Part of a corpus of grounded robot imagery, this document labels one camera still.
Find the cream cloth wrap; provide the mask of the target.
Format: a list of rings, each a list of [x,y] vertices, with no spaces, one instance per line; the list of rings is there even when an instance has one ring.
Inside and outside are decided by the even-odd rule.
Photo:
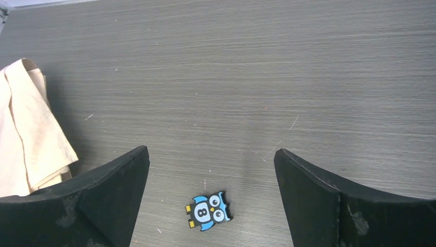
[[[76,161],[52,113],[42,71],[27,58],[1,69],[1,197],[69,180]]]

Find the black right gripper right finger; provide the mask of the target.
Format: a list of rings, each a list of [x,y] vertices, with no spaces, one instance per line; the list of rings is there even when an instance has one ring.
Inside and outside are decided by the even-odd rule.
[[[435,246],[435,200],[377,190],[280,149],[274,166],[294,246]]]

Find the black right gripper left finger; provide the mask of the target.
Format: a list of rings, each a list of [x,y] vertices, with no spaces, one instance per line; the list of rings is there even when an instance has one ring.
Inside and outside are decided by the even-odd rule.
[[[1,246],[129,246],[150,160],[139,146],[27,196],[1,198]]]

